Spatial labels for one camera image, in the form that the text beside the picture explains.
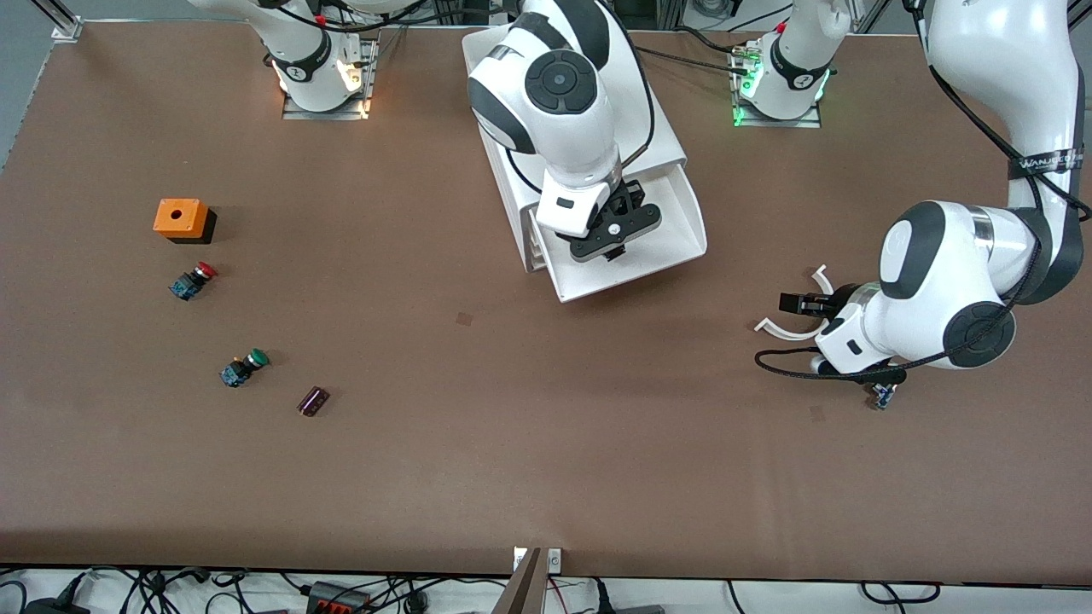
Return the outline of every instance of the brown table surface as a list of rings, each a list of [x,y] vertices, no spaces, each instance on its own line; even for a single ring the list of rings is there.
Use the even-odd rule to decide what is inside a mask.
[[[914,39],[846,40],[821,130],[733,128],[723,74],[646,59],[709,252],[561,305],[517,256],[465,33],[407,33],[358,122],[281,120],[240,24],[54,50],[0,175],[0,560],[505,572],[541,544],[569,575],[1092,581],[1088,274],[886,413],[751,362],[779,292],[875,279],[915,202],[1004,204]],[[215,241],[153,233],[163,197]],[[222,278],[182,303],[199,259]],[[225,388],[251,346],[273,365]]]

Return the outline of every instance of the small capacitor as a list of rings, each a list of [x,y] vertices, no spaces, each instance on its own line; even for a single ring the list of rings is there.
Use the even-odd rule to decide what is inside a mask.
[[[319,410],[323,404],[325,404],[327,399],[330,399],[330,393],[316,386],[314,388],[311,388],[311,391],[307,393],[307,397],[304,397],[304,400],[296,405],[296,409],[299,410],[299,413],[305,416],[311,417],[319,413]]]

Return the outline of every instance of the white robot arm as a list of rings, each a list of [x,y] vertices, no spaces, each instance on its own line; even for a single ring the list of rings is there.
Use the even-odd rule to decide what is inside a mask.
[[[632,52],[625,34],[595,0],[526,0],[467,81],[482,128],[510,151],[543,157],[536,220],[570,240],[578,261],[619,253],[613,249],[660,223],[658,209],[642,206],[643,192],[634,198],[621,181],[614,110],[598,71],[622,52]],[[603,247],[577,247],[596,241]]]
[[[852,21],[846,0],[795,0],[782,27],[748,45],[759,52],[751,58],[753,75],[739,96],[774,119],[806,114],[827,82]]]
[[[830,319],[812,368],[878,385],[881,408],[898,383],[889,359],[948,369],[993,362],[1016,334],[1011,306],[1049,298],[1083,259],[1078,213],[1046,182],[1076,197],[1083,158],[1083,76],[1065,0],[938,0],[923,40],[936,72],[1008,128],[1008,209],[918,203],[888,231],[879,282],[782,295],[782,309]]]
[[[360,37],[321,29],[286,15],[313,21],[307,0],[189,0],[199,9],[245,20],[254,28],[273,60],[288,96],[309,111],[337,108],[364,86],[355,66]],[[367,10],[395,11],[413,0],[356,0],[348,4]]]

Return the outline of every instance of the orange box with hole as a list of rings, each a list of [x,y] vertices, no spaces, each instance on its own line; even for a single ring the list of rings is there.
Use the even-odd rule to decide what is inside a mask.
[[[195,198],[165,198],[159,201],[152,229],[173,243],[210,244],[216,213]]]

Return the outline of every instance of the dark red component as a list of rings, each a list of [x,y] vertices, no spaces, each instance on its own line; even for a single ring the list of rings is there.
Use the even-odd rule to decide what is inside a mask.
[[[206,278],[215,278],[218,274],[207,262],[198,262],[198,270]]]

